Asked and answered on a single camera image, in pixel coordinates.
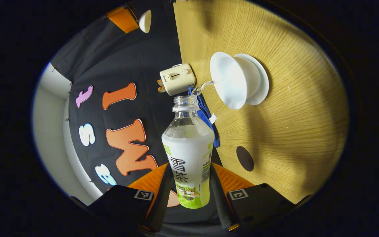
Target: blue cloth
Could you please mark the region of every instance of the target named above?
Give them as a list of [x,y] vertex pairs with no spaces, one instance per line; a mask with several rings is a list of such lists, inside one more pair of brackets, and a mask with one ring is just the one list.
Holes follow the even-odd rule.
[[[195,88],[194,87],[188,87],[188,89],[189,89],[188,95],[191,95],[191,92]],[[207,107],[207,104],[206,104],[206,101],[204,100],[203,95],[200,94],[199,96],[197,96],[197,100],[198,100],[198,106],[200,107],[200,110],[197,111],[198,117],[200,117],[201,120],[203,120],[207,124],[207,126],[209,126],[213,130],[213,132],[215,133],[215,142],[213,143],[213,145],[216,148],[220,147],[220,141],[218,138],[217,128],[209,120],[209,118],[212,116],[212,114],[210,114],[209,108]]]

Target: bottle cap opening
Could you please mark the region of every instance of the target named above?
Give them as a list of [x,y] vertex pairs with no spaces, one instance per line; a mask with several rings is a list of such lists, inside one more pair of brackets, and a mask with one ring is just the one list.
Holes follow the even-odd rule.
[[173,101],[175,105],[172,111],[192,111],[200,109],[197,97],[194,95],[176,96]]

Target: wooden table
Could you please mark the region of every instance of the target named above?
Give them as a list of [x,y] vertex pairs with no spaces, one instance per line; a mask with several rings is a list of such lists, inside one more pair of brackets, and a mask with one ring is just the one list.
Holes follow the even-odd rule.
[[[215,122],[223,166],[254,184],[268,183],[293,203],[313,194],[338,162],[348,129],[348,105],[340,77],[303,32],[242,0],[174,3],[183,63],[197,84],[211,80],[215,52],[245,53],[265,67],[270,89],[257,106],[229,109],[214,87],[203,95]],[[236,147],[254,159],[246,171]]]

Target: pink letter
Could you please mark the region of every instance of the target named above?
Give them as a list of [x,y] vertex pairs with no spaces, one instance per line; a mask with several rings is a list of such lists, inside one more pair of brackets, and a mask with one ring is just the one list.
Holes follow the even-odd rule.
[[86,101],[91,96],[92,93],[93,93],[93,86],[89,86],[86,93],[80,92],[78,94],[77,99],[75,99],[75,103],[77,104],[77,108],[80,108],[81,103]]

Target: orange letter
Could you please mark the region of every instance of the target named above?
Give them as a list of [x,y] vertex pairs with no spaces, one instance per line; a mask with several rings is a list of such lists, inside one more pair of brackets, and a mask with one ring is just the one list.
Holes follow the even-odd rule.
[[130,171],[154,170],[158,167],[155,158],[150,155],[142,161],[137,161],[149,150],[146,145],[131,143],[132,141],[146,141],[146,133],[141,120],[136,119],[130,126],[115,131],[106,130],[106,139],[111,147],[124,150],[124,153],[116,160],[116,167],[123,176],[127,176]]
[[169,192],[169,200],[167,201],[167,207],[175,207],[179,205],[178,195],[174,191]]
[[109,108],[109,105],[121,101],[123,99],[133,100],[137,97],[136,85],[129,83],[127,87],[112,93],[105,92],[102,97],[102,106],[104,110]]

